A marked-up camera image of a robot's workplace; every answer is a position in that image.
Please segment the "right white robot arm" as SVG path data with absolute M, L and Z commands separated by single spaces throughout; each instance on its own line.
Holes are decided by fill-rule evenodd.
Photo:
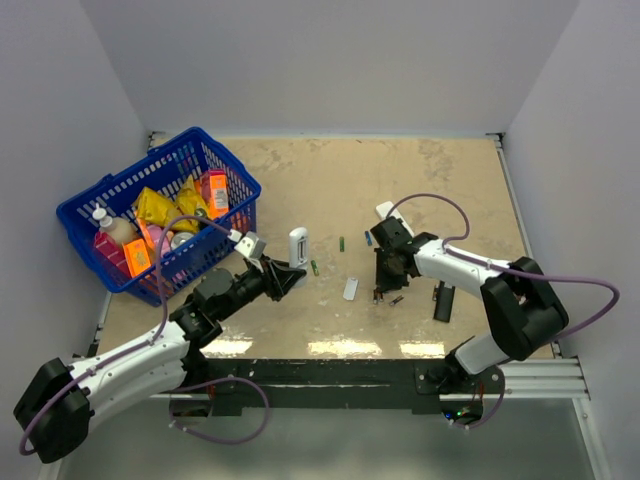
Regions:
M 445 359 L 445 379 L 456 392 L 469 392 L 490 367 L 527 359 L 568 325 L 559 297 L 531 258 L 493 261 L 430 233 L 414 236 L 397 217 L 382 220 L 371 235 L 378 244 L 379 292 L 398 291 L 411 278 L 430 277 L 482 301 L 489 331 L 465 341 Z

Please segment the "white battery cover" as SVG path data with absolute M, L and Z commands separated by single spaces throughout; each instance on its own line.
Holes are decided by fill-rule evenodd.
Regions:
M 353 301 L 356 297 L 359 281 L 355 277 L 349 277 L 346 280 L 343 291 L 343 298 L 347 301 Z

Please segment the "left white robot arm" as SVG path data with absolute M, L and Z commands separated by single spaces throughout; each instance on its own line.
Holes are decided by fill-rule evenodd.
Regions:
M 242 274 L 214 269 L 149 332 L 99 356 L 42 364 L 13 410 L 23 430 L 20 454 L 56 462 L 135 403 L 165 391 L 200 390 L 207 380 L 201 350 L 221 335 L 222 322 L 260 296 L 281 300 L 306 276 L 269 257 Z

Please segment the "white remote control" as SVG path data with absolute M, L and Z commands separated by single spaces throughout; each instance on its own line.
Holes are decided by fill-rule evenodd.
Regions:
M 295 283 L 295 288 L 306 284 L 309 266 L 309 233 L 305 227 L 297 227 L 289 232 L 289 266 L 304 271 L 304 275 Z

